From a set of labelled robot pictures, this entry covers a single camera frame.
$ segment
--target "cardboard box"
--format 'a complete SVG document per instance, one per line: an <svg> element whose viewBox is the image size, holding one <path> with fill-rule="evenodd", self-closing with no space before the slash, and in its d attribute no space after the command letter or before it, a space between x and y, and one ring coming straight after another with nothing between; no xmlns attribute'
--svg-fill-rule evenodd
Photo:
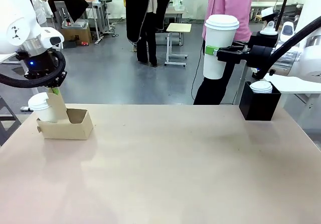
<svg viewBox="0 0 321 224"><path fill-rule="evenodd" d="M61 94L48 91L47 103L54 108L57 123L43 122L37 119L38 131L45 139L87 140L93 130L93 124L86 109L66 108Z"/></svg>
<svg viewBox="0 0 321 224"><path fill-rule="evenodd" d="M91 33L89 26L87 28L82 29L60 29L60 33L64 36L66 41L76 39L76 44L81 46L81 42L88 42L88 44L92 43Z"/></svg>

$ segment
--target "tabletop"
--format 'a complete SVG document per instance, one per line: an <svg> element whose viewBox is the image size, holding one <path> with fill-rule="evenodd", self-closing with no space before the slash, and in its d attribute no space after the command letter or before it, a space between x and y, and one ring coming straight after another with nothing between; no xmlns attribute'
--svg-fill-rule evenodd
<svg viewBox="0 0 321 224"><path fill-rule="evenodd" d="M167 32L191 32L192 24L170 23Z"/></svg>
<svg viewBox="0 0 321 224"><path fill-rule="evenodd" d="M0 148L3 223L321 222L321 153L283 109L67 107L89 110L89 140L44 140L32 114Z"/></svg>
<svg viewBox="0 0 321 224"><path fill-rule="evenodd" d="M321 93L321 83L304 81L298 77L266 74L264 80L273 83L281 93Z"/></svg>
<svg viewBox="0 0 321 224"><path fill-rule="evenodd" d="M173 6L169 6L167 9L166 9L166 14L168 15L173 15L173 14L187 14L188 11L187 9L185 8L184 10L180 10L180 11L176 11L175 8Z"/></svg>

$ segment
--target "pink shirt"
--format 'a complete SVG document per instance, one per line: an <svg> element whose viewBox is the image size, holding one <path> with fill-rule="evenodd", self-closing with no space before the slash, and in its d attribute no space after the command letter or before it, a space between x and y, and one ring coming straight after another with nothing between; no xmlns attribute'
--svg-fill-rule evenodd
<svg viewBox="0 0 321 224"><path fill-rule="evenodd" d="M249 28L249 16L252 0L209 0L205 21L210 15L222 14L235 16L240 22L234 40L248 41L251 37ZM203 28L203 38L205 38L206 27Z"/></svg>

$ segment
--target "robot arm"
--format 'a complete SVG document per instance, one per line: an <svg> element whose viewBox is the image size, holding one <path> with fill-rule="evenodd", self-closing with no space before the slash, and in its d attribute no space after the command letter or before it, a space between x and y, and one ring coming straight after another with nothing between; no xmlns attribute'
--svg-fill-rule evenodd
<svg viewBox="0 0 321 224"><path fill-rule="evenodd" d="M0 54L17 52L28 67L25 78L17 80L0 74L0 82L13 87L57 87L67 72L60 52L49 51L64 41L53 28L41 28L30 0L0 0Z"/></svg>

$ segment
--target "shoe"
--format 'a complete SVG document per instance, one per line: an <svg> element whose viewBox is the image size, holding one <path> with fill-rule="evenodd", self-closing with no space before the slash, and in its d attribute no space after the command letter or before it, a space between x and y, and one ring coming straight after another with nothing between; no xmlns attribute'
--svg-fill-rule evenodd
<svg viewBox="0 0 321 224"><path fill-rule="evenodd" d="M157 63L150 63L152 67L157 67Z"/></svg>
<svg viewBox="0 0 321 224"><path fill-rule="evenodd" d="M140 62L140 63L148 64L148 60L141 60L141 59L137 59L137 60L138 60L138 62Z"/></svg>

